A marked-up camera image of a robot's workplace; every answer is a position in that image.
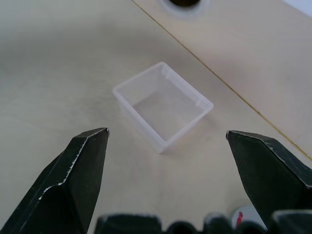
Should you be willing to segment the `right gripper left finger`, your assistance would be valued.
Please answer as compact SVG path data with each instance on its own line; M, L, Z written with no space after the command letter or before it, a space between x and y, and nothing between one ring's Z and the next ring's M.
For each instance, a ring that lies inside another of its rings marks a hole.
M101 188L108 128L83 132L48 164L2 234L85 234Z

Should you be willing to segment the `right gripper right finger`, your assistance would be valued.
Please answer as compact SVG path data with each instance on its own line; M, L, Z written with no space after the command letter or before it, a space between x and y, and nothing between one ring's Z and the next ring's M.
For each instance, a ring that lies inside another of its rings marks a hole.
M244 190L270 231L312 229L312 170L274 138L229 130Z

